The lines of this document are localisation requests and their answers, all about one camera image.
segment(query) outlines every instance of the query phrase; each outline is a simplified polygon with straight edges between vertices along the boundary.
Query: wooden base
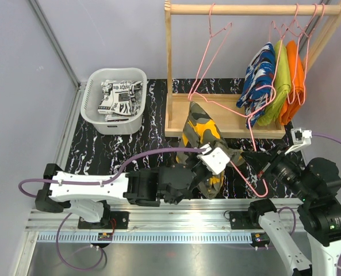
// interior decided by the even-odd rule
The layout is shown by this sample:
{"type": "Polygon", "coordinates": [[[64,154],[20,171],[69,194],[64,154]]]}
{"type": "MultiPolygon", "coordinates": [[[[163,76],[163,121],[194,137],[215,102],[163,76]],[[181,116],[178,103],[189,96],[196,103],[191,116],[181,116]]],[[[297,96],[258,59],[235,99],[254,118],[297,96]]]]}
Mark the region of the wooden base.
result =
{"type": "MultiPolygon", "coordinates": [[[[168,107],[165,117],[165,136],[180,137],[189,112],[187,94],[173,94],[173,119],[170,121],[168,107]]],[[[208,94],[208,101],[215,101],[227,108],[243,113],[243,109],[236,107],[240,95],[208,94]]],[[[246,128],[246,119],[223,109],[214,103],[207,103],[198,95],[194,95],[193,101],[198,103],[208,115],[215,121],[224,138],[251,138],[250,131],[246,128]]],[[[255,124],[253,127],[254,138],[257,139],[281,139],[285,135],[285,129],[279,122],[272,122],[267,126],[255,124]]]]}

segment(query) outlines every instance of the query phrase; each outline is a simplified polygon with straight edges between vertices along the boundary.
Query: marble surface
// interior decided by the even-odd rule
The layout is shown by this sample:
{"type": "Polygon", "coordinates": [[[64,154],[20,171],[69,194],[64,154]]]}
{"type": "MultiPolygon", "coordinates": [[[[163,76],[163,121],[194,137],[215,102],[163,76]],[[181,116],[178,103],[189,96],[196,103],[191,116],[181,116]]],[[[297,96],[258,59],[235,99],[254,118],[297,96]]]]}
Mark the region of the marble surface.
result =
{"type": "MultiPolygon", "coordinates": [[[[173,89],[176,93],[188,92],[193,79],[173,80],[173,89]]],[[[240,94],[243,88],[243,79],[206,79],[203,80],[198,91],[201,93],[240,94]]],[[[166,108],[166,80],[150,79],[147,84],[146,106],[140,130],[132,135],[102,135],[93,125],[86,122],[81,116],[78,118],[74,138],[72,141],[66,172],[74,174],[112,175],[115,174],[121,163],[130,156],[156,148],[176,147],[179,138],[165,137],[164,121],[166,108]]],[[[287,135],[279,140],[257,139],[259,151],[265,151],[276,144],[290,144],[290,129],[286,127],[287,135]]],[[[227,139],[231,148],[241,148],[252,151],[251,139],[227,139]]],[[[292,153],[290,158],[301,167],[304,166],[300,153],[292,153]]],[[[171,165],[175,163],[175,154],[152,155],[130,164],[126,171],[140,168],[171,165]]],[[[240,171],[247,180],[255,186],[259,194],[265,193],[261,181],[257,181],[255,172],[247,164],[240,166],[240,171]]],[[[277,181],[269,181],[269,198],[292,197],[290,191],[277,181]]],[[[202,198],[197,188],[193,191],[194,198],[202,198]]],[[[217,198],[254,198],[240,175],[230,167],[225,169],[224,185],[217,198]]]]}

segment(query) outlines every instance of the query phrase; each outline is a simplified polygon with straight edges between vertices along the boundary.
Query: wooden clothes rack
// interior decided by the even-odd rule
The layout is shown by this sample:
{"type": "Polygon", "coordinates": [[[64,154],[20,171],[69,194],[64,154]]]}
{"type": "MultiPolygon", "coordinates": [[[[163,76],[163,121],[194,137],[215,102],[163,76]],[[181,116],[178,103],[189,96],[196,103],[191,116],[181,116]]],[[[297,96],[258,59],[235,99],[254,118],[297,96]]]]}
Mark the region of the wooden clothes rack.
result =
{"type": "MultiPolygon", "coordinates": [[[[182,136],[184,123],[188,116],[188,94],[173,94],[173,78],[171,71],[171,16],[172,15],[208,15],[211,5],[179,5],[165,1],[165,28],[166,28],[166,52],[167,52],[167,105],[165,119],[165,135],[168,137],[182,136]]],[[[228,16],[293,16],[297,10],[296,5],[215,5],[212,15],[228,16]]],[[[322,15],[323,7],[317,7],[316,15],[322,15]]],[[[299,16],[312,16],[315,13],[314,5],[300,5],[299,16]]],[[[341,1],[337,5],[325,6],[325,16],[329,16],[315,42],[308,52],[307,70],[320,55],[329,39],[341,23],[341,1]]],[[[240,95],[207,94],[209,101],[215,101],[224,106],[241,111],[236,107],[236,101],[240,95]]],[[[250,131],[246,128],[246,119],[230,111],[222,109],[213,103],[205,102],[200,96],[195,95],[193,101],[201,105],[214,119],[225,138],[250,138],[250,131]]],[[[285,134],[285,129],[279,122],[272,122],[268,126],[255,125],[253,127],[255,138],[280,139],[285,134]]]]}

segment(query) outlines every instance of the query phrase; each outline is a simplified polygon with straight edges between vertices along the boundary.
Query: wooden rod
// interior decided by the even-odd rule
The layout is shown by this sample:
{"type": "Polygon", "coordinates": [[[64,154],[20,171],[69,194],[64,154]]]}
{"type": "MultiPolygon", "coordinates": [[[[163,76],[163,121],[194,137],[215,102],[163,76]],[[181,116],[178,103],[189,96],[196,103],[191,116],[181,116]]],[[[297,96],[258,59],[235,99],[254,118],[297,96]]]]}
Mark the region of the wooden rod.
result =
{"type": "MultiPolygon", "coordinates": [[[[308,62],[307,68],[305,70],[309,71],[322,50],[325,48],[326,44],[330,41],[330,38],[335,33],[336,29],[339,27],[341,23],[341,10],[338,16],[329,18],[325,25],[322,27],[321,32],[313,43],[312,47],[310,47],[308,52],[308,62]]],[[[306,65],[306,60],[303,61],[303,67],[306,65]]]]}
{"type": "Polygon", "coordinates": [[[169,121],[173,119],[173,78],[171,74],[171,3],[165,0],[165,37],[166,37],[166,62],[167,62],[167,101],[166,113],[169,121]]]}
{"type": "MultiPolygon", "coordinates": [[[[209,14],[211,5],[180,5],[170,4],[171,14],[205,15],[209,14]]],[[[293,16],[297,10],[296,5],[214,5],[212,14],[220,16],[293,16]]],[[[327,5],[326,16],[337,16],[340,5],[327,5]]],[[[322,14],[323,7],[317,7],[316,15],[322,14]]],[[[314,5],[300,5],[299,16],[312,16],[315,13],[314,5]]]]}

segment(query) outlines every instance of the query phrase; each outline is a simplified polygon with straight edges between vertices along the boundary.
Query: white wall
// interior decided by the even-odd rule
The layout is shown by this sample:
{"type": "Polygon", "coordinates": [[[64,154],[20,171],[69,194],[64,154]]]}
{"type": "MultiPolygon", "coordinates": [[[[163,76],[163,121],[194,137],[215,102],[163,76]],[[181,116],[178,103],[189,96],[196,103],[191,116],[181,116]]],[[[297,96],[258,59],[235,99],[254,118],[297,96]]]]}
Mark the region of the white wall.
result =
{"type": "MultiPolygon", "coordinates": [[[[326,133],[341,139],[341,26],[307,75],[307,101],[294,118],[295,126],[326,133]]],[[[314,138],[304,151],[307,160],[321,156],[339,167],[341,146],[314,138]]],[[[338,199],[341,202],[341,190],[338,199]]]]}
{"type": "Polygon", "coordinates": [[[53,162],[73,96],[27,1],[0,0],[0,275],[12,269],[33,206],[17,185],[53,162]]]}
{"type": "MultiPolygon", "coordinates": [[[[210,0],[174,0],[173,3],[212,3],[210,0]]],[[[219,0],[222,3],[315,3],[318,0],[219,0]]],[[[163,0],[39,0],[73,70],[86,81],[97,69],[138,67],[148,78],[166,78],[163,0]]],[[[268,41],[269,25],[292,17],[214,16],[213,27],[230,21],[234,27],[208,78],[244,78],[246,67],[268,41]]],[[[308,17],[300,22],[304,25],[308,17]]],[[[207,16],[172,16],[173,78],[194,78],[208,42],[207,16]]],[[[212,42],[219,47],[223,34],[212,42]]]]}

